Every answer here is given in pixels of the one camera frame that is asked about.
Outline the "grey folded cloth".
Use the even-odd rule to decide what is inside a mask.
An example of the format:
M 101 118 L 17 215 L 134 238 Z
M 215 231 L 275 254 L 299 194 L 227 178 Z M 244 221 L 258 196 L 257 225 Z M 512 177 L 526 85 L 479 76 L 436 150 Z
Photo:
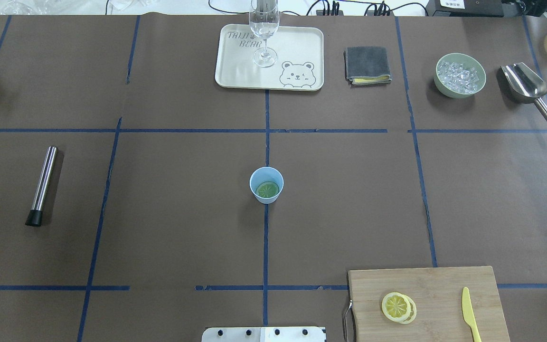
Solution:
M 355 86 L 389 84 L 388 50 L 384 46 L 351 46 L 345 48 L 345 78 Z

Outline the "clear wine glass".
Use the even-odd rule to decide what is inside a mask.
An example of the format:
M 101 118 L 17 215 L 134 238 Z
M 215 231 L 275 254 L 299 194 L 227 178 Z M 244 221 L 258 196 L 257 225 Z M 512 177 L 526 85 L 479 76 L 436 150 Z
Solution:
M 252 0 L 250 2 L 249 26 L 255 37 L 261 40 L 254 52 L 254 63 L 262 68 L 275 65 L 276 52 L 267 44 L 279 28 L 280 12 L 277 0 Z

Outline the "cream bear tray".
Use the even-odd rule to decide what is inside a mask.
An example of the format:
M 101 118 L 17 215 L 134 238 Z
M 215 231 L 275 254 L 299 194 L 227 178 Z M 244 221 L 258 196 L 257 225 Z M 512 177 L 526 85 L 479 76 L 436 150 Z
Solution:
M 220 31 L 215 81 L 221 87 L 317 91 L 325 82 L 324 35 L 313 27 L 280 26 L 267 41 L 249 25 Z

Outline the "yellow plastic knife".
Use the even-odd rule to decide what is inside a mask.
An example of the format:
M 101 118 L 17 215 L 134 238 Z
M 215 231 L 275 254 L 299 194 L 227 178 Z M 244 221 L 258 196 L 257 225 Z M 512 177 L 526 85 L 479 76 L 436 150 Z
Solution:
M 470 327 L 473 341 L 481 342 L 482 340 L 471 302 L 470 290 L 466 286 L 462 289 L 462 316 L 465 323 Z

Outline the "lemon slice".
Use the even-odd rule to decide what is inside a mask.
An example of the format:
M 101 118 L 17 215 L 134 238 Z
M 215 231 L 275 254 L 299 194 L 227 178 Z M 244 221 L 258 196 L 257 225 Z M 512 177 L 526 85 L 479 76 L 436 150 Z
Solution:
M 390 292 L 383 297 L 381 310 L 390 321 L 400 323 L 409 315 L 409 305 L 403 296 L 398 292 Z
M 280 192 L 280 188 L 276 182 L 265 181 L 256 187 L 256 195 L 263 199 L 276 197 Z
M 413 301 L 413 299 L 409 296 L 403 296 L 405 301 L 408 302 L 408 305 L 409 305 L 409 310 L 408 310 L 408 313 L 409 315 L 402 321 L 400 321 L 401 324 L 410 324 L 411 322 L 413 322 L 416 318 L 416 315 L 417 315 L 417 308 L 416 308 L 416 303 Z

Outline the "green bowl of ice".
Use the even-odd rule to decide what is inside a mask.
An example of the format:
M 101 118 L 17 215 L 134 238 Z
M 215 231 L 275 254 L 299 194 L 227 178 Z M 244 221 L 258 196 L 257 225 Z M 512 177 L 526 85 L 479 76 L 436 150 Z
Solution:
M 487 76 L 480 63 L 462 53 L 442 56 L 434 68 L 435 87 L 452 99 L 465 99 L 481 91 Z

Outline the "steel muddler black tip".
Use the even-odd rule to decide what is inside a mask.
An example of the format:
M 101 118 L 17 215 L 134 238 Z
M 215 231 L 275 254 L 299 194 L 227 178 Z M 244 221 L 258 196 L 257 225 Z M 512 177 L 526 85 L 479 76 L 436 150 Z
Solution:
M 41 167 L 39 182 L 33 197 L 32 207 L 29 210 L 28 218 L 25 221 L 27 227 L 40 227 L 42 225 L 44 201 L 47 197 L 48 186 L 54 170 L 57 153 L 57 146 L 48 147 L 43 166 Z

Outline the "wooden cutting board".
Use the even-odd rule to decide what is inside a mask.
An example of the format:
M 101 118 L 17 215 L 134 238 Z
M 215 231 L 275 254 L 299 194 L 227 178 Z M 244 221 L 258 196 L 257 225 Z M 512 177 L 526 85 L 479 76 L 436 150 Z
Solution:
M 465 286 L 482 342 L 510 340 L 491 266 L 351 270 L 348 285 L 349 305 L 342 320 L 346 341 L 473 342 L 462 316 Z M 413 299 L 413 322 L 395 323 L 384 316 L 381 302 L 390 292 Z

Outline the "black power strip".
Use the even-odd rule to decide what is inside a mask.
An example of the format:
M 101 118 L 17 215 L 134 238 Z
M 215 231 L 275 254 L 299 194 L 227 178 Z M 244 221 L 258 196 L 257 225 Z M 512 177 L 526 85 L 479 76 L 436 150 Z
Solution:
M 322 3 L 322 9 L 315 9 L 317 3 Z M 343 11 L 340 9 L 340 2 L 336 0 L 319 0 L 310 8 L 316 16 L 321 17 L 342 17 Z

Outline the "white metal mounting plate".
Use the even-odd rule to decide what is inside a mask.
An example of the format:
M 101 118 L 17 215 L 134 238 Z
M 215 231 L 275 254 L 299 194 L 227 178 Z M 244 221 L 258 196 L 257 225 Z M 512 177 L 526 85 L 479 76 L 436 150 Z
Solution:
M 325 342 L 325 328 L 317 326 L 211 327 L 202 342 Z

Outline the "light blue cup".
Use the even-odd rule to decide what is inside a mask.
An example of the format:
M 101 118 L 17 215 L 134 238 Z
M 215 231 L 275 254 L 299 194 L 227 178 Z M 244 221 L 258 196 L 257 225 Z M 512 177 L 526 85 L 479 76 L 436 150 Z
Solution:
M 277 169 L 260 167 L 250 176 L 249 187 L 260 203 L 272 204 L 283 191 L 284 179 Z

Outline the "black device box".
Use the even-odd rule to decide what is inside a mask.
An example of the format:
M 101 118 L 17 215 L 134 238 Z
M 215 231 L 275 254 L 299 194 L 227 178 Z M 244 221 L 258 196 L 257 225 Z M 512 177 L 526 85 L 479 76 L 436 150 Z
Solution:
M 540 17 L 547 0 L 430 0 L 428 17 Z

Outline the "steel ice scoop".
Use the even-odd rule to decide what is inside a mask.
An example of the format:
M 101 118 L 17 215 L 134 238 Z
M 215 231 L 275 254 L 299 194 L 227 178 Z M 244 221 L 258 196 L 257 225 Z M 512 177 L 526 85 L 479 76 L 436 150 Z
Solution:
M 504 65 L 500 69 L 508 81 L 512 97 L 522 104 L 534 104 L 547 121 L 547 104 L 544 100 L 547 95 L 545 81 L 523 62 Z

